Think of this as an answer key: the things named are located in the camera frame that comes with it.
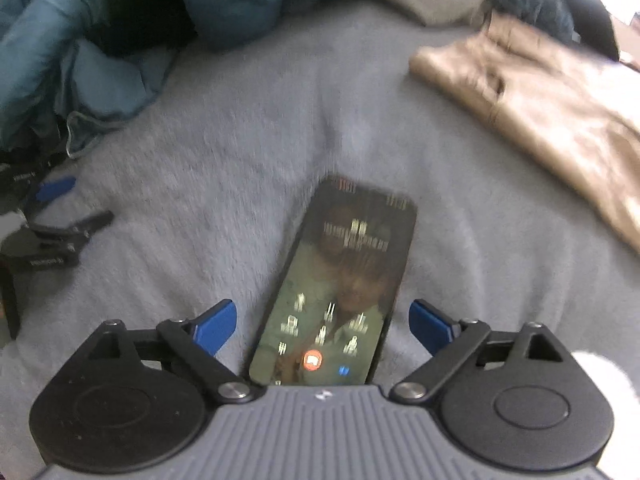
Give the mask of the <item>beige trousers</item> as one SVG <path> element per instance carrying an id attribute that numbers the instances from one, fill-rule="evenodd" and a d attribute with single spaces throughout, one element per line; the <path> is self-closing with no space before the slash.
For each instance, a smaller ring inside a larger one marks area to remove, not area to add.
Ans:
<path id="1" fill-rule="evenodd" d="M 473 36 L 416 50 L 409 70 L 574 188 L 625 243 L 639 246 L 638 73 L 499 13 Z"/>

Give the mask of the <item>black smartphone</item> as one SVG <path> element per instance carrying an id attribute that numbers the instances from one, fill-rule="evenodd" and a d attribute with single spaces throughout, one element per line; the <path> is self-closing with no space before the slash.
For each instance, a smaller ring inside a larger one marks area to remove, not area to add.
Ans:
<path id="1" fill-rule="evenodd" d="M 393 316 L 415 226 L 416 204 L 408 196 L 325 177 L 260 326 L 250 380 L 365 384 Z"/>

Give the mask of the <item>grey bed blanket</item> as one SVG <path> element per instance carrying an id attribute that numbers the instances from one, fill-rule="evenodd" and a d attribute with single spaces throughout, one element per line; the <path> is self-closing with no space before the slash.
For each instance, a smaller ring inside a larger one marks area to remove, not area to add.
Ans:
<path id="1" fill-rule="evenodd" d="M 115 221 L 73 270 L 17 279 L 20 336 L 1 352 L 1 470 L 42 461 L 32 401 L 101 322 L 149 328 L 230 298 L 221 361 L 242 370 L 307 202 L 330 172 L 409 195 L 418 220 L 375 379 L 423 363 L 408 307 L 423 298 L 498 330 L 546 324 L 567 347 L 639 375 L 639 258 L 568 186 L 408 73 L 423 46 L 465 36 L 368 0 L 293 16 L 226 53 L 178 59 L 160 98 L 70 171 L 56 226 Z"/>

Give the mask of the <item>blue duvet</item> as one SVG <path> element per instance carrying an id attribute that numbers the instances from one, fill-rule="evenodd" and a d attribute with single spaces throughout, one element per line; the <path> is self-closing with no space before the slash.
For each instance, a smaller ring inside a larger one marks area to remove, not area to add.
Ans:
<path id="1" fill-rule="evenodd" d="M 1 159 L 77 155 L 139 114 L 194 39 L 242 46 L 316 0 L 1 0 Z"/>

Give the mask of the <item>seated person in maroon jacket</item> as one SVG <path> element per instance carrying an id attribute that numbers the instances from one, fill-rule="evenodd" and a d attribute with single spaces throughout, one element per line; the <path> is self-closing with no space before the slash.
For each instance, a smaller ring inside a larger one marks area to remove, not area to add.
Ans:
<path id="1" fill-rule="evenodd" d="M 564 0 L 570 9 L 575 32 L 583 44 L 614 62 L 620 60 L 620 49 L 612 20 L 601 0 Z"/>

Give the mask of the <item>blue denim jeans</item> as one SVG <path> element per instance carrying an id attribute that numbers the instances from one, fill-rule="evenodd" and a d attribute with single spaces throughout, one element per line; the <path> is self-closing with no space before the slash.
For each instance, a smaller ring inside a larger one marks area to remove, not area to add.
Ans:
<path id="1" fill-rule="evenodd" d="M 498 12 L 510 14 L 562 42 L 574 38 L 574 20 L 565 0 L 491 0 Z"/>

